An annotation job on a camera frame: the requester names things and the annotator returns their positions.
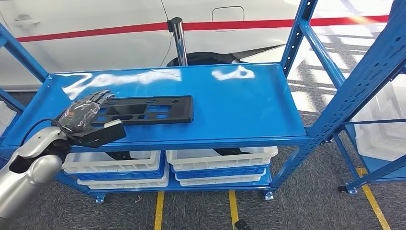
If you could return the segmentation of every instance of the chrome pole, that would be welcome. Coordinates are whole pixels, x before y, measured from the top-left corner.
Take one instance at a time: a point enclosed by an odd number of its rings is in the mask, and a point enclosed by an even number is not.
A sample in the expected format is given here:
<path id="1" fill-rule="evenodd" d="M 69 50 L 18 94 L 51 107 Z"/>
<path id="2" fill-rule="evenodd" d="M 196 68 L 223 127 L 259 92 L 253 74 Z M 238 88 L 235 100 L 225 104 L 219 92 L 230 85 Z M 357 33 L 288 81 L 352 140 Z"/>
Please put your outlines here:
<path id="1" fill-rule="evenodd" d="M 172 18 L 170 21 L 173 37 L 175 38 L 176 52 L 178 53 L 179 66 L 187 66 L 185 34 L 183 32 L 182 18 Z"/>

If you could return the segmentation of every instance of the yellow floor line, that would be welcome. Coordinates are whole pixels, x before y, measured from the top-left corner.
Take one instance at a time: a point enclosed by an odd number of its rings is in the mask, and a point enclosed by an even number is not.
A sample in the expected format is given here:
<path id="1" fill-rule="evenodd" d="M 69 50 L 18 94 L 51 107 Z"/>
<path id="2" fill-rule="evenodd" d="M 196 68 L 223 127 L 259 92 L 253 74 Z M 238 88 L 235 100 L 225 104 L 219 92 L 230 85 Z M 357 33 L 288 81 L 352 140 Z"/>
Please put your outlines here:
<path id="1" fill-rule="evenodd" d="M 228 199 L 230 200 L 231 229 L 234 229 L 234 223 L 238 221 L 236 192 L 234 190 L 228 191 Z"/>
<path id="2" fill-rule="evenodd" d="M 157 197 L 157 210 L 155 211 L 154 230 L 161 230 L 163 209 L 164 209 L 164 191 L 159 191 Z"/>
<path id="3" fill-rule="evenodd" d="M 360 177 L 367 173 L 365 168 L 357 168 L 357 172 Z M 391 228 L 389 227 L 389 224 L 386 221 L 385 216 L 383 215 L 381 208 L 378 205 L 378 202 L 376 202 L 375 197 L 373 196 L 372 191 L 369 188 L 369 186 L 365 184 L 362 186 L 362 189 L 364 190 L 365 196 L 367 197 L 369 203 L 371 204 L 371 207 L 372 207 L 376 217 L 378 218 L 378 221 L 381 224 L 382 229 L 391 230 Z"/>

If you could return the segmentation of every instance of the white car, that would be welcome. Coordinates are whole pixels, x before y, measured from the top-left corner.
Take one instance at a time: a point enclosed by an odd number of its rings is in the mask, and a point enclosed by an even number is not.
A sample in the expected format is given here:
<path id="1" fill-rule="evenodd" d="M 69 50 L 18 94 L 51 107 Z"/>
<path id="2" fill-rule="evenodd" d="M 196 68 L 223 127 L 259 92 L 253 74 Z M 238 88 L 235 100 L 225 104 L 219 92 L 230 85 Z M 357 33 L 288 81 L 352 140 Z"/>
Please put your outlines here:
<path id="1" fill-rule="evenodd" d="M 299 0 L 0 0 L 0 23 L 48 72 L 174 65 L 163 23 L 181 17 L 192 63 L 223 54 L 247 62 L 279 61 L 290 27 L 239 29 L 292 20 Z M 213 22 L 236 28 L 200 30 Z M 36 90 L 40 82 L 0 49 L 0 87 Z"/>

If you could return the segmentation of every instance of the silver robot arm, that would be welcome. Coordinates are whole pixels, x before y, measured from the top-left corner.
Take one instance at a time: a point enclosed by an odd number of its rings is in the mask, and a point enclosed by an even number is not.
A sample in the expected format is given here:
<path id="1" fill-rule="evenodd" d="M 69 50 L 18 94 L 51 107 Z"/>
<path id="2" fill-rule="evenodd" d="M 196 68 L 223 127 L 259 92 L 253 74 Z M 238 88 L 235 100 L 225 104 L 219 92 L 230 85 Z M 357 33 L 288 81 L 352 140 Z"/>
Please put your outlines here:
<path id="1" fill-rule="evenodd" d="M 60 172 L 70 149 L 67 139 L 60 128 L 46 127 L 19 147 L 0 170 L 0 229 Z"/>
<path id="2" fill-rule="evenodd" d="M 22 144 L 0 170 L 0 229 L 60 172 L 72 145 L 98 148 L 126 136 L 120 120 L 99 129 L 91 126 L 101 105 L 113 96 L 110 90 L 94 92 L 73 101 L 57 118 L 39 120 L 29 129 L 28 133 L 39 123 L 52 121 L 52 126 Z"/>

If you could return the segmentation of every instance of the black cable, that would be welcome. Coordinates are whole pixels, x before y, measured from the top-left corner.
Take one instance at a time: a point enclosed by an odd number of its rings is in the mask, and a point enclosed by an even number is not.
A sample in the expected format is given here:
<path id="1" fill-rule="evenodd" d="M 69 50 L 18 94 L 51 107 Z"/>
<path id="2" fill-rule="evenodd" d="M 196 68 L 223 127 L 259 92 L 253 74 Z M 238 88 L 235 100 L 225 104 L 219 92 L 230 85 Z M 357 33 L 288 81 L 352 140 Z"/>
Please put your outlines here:
<path id="1" fill-rule="evenodd" d="M 56 120 L 53 119 L 53 118 L 44 118 L 44 119 L 41 119 L 41 120 L 37 121 L 35 124 L 33 124 L 33 126 L 31 126 L 31 128 L 27 131 L 27 133 L 24 135 L 23 139 L 21 140 L 20 147 L 24 144 L 25 140 L 27 139 L 28 135 L 30 135 L 31 131 L 32 131 L 37 125 L 39 125 L 40 123 L 42 123 L 42 122 L 44 122 L 44 121 L 52 121 L 52 122 L 54 122 L 54 123 L 58 126 L 58 128 L 60 128 L 61 131 L 62 131 L 67 137 L 69 137 L 69 138 L 72 139 L 72 140 L 76 140 L 76 138 L 74 138 L 70 133 L 68 133 L 68 132 L 65 130 L 65 128 L 64 128 L 58 121 L 56 121 Z"/>

